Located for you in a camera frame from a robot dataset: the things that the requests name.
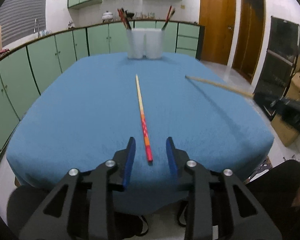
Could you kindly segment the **red-handled wooden chopstick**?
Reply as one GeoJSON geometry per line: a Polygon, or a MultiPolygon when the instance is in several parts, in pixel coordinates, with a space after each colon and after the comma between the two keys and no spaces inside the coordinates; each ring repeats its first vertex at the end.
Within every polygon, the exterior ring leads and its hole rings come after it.
{"type": "Polygon", "coordinates": [[[135,81],[136,81],[136,90],[137,90],[137,96],[138,96],[141,127],[142,127],[142,133],[143,133],[143,140],[144,140],[144,144],[145,144],[146,158],[149,163],[152,163],[153,155],[152,155],[151,145],[150,145],[148,131],[147,131],[145,113],[144,113],[144,109],[143,109],[143,101],[142,101],[139,77],[137,74],[135,75],[135,81]]]}

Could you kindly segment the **light wooden chopstick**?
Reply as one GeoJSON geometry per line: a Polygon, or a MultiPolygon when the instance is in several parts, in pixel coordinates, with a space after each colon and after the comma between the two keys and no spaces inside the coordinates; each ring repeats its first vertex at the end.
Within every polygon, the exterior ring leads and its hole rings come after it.
{"type": "Polygon", "coordinates": [[[241,95],[241,96],[243,96],[245,98],[250,98],[250,99],[254,98],[254,94],[253,93],[245,92],[245,91],[243,91],[241,89],[238,89],[238,88],[235,88],[235,87],[231,87],[231,86],[228,86],[228,85],[224,85],[222,83],[217,83],[217,82],[213,82],[213,81],[210,81],[210,80],[202,79],[202,78],[199,78],[199,77],[192,77],[192,76],[187,76],[187,75],[185,75],[185,78],[188,79],[188,80],[193,80],[193,81],[198,81],[198,82],[201,82],[201,83],[209,84],[209,85],[212,85],[212,86],[215,86],[215,87],[218,87],[218,88],[221,88],[221,89],[224,89],[224,90],[227,90],[227,91],[239,94],[239,95],[241,95]]]}

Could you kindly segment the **green lower kitchen cabinets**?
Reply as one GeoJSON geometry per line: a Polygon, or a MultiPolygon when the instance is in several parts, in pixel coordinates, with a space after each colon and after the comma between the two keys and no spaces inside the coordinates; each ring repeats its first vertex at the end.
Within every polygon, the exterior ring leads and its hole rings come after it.
{"type": "Polygon", "coordinates": [[[10,137],[7,161],[23,185],[50,187],[70,168],[88,171],[136,140],[133,182],[167,177],[165,142],[197,161],[206,155],[203,99],[186,74],[207,69],[186,54],[158,60],[129,59],[127,53],[76,59],[72,32],[34,42],[0,62],[2,71],[26,85],[15,111],[0,106],[0,144],[10,137]],[[153,162],[146,158],[135,75],[139,77],[153,162]]]}

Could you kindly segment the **cardboard box on floor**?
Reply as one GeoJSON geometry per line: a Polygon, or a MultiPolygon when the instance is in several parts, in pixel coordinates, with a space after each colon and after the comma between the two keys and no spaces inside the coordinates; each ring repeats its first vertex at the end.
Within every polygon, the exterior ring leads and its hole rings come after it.
{"type": "Polygon", "coordinates": [[[290,146],[300,135],[300,73],[296,73],[284,98],[278,102],[271,126],[284,146],[290,146]]]}

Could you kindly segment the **black glass cabinet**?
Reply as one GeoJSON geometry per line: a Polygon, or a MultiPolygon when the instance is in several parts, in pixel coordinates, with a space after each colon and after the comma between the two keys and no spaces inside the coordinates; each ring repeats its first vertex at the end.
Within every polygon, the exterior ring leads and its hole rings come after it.
{"type": "Polygon", "coordinates": [[[300,25],[272,16],[266,58],[255,92],[285,96],[297,72],[300,72],[300,25]]]}

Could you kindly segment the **patterned floor mat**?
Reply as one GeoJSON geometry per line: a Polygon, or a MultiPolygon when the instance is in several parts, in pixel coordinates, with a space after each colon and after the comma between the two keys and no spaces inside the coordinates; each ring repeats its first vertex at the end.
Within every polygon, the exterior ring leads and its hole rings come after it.
{"type": "Polygon", "coordinates": [[[252,174],[247,178],[246,182],[249,183],[257,174],[261,174],[264,171],[271,170],[273,168],[269,157],[266,159],[252,172],[252,174]]]}

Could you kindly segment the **blue table cloth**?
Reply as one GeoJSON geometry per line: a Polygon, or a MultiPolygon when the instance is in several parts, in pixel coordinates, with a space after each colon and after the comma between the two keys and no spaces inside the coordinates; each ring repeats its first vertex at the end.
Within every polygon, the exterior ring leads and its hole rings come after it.
{"type": "Polygon", "coordinates": [[[207,169],[229,168],[245,180],[270,151],[271,131],[243,97],[193,77],[220,81],[184,54],[82,58],[27,111],[7,146],[7,161],[21,184],[51,189],[71,168],[93,170],[134,137],[130,182],[113,201],[117,211],[136,215],[186,197],[174,187],[168,137],[207,169]]]}

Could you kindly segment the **open wooden doorway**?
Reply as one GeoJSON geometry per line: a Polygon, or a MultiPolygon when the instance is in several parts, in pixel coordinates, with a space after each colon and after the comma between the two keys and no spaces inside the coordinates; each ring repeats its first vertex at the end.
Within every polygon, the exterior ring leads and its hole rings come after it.
{"type": "Polygon", "coordinates": [[[232,69],[252,83],[262,49],[266,0],[241,0],[239,33],[232,69]]]}

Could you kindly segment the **white double utensil holder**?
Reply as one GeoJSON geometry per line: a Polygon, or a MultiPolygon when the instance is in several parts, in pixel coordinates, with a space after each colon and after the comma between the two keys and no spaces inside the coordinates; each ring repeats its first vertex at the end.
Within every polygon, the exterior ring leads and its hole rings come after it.
{"type": "Polygon", "coordinates": [[[158,60],[163,54],[165,32],[158,28],[134,28],[126,30],[128,58],[158,60]]]}

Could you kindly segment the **brown chopstick in left cup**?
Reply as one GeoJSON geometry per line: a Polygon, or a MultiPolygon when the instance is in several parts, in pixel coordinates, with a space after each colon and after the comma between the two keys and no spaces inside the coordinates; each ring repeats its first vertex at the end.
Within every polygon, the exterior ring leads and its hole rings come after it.
{"type": "Polygon", "coordinates": [[[121,20],[121,22],[123,22],[125,28],[126,28],[127,30],[131,30],[132,28],[131,28],[131,25],[130,25],[130,23],[129,23],[128,17],[127,17],[127,15],[126,15],[126,12],[124,11],[124,9],[123,9],[123,8],[121,8],[121,9],[118,8],[118,9],[117,9],[117,12],[118,12],[118,15],[119,15],[119,17],[120,17],[120,20],[121,20]]]}

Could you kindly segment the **black wok on stove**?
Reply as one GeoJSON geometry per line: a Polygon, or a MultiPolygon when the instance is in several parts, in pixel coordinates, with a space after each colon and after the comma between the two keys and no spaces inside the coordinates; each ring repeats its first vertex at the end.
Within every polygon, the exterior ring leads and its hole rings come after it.
{"type": "Polygon", "coordinates": [[[134,15],[135,14],[133,12],[127,12],[126,11],[126,16],[127,16],[128,19],[132,19],[134,17],[134,15]]]}

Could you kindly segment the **white pot on stove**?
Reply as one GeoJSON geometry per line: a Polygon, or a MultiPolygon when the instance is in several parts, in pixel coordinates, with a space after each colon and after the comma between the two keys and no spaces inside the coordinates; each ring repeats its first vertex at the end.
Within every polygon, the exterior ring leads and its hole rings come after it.
{"type": "Polygon", "coordinates": [[[113,21],[113,13],[112,12],[109,12],[109,11],[106,11],[102,14],[102,22],[111,22],[113,21]]]}

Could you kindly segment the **dark chopstick in right cup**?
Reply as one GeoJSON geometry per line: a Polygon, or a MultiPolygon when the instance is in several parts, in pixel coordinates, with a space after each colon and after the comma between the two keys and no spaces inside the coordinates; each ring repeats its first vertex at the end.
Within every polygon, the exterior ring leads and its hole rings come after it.
{"type": "Polygon", "coordinates": [[[172,6],[170,5],[169,10],[168,10],[168,13],[167,13],[167,16],[166,16],[165,23],[164,23],[164,25],[163,25],[162,28],[161,28],[162,31],[164,31],[164,30],[166,29],[166,27],[167,27],[167,25],[168,25],[170,19],[171,19],[172,16],[174,15],[174,13],[175,13],[175,9],[174,9],[174,7],[172,7],[172,6]]]}

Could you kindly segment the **sink faucet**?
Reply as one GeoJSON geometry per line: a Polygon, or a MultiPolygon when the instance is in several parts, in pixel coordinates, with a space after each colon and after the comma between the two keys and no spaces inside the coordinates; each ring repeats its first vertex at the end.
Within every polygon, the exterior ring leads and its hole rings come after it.
{"type": "Polygon", "coordinates": [[[37,35],[37,38],[40,37],[39,20],[38,20],[38,18],[34,19],[34,30],[33,30],[33,33],[37,35]]]}

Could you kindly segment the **grey window shutter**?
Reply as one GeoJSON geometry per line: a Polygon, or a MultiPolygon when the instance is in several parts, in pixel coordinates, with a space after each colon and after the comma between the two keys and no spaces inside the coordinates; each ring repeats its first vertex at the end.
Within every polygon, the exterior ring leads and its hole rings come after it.
{"type": "Polygon", "coordinates": [[[39,30],[45,30],[45,9],[46,0],[5,0],[0,7],[2,45],[34,34],[35,18],[39,20],[39,30]]]}

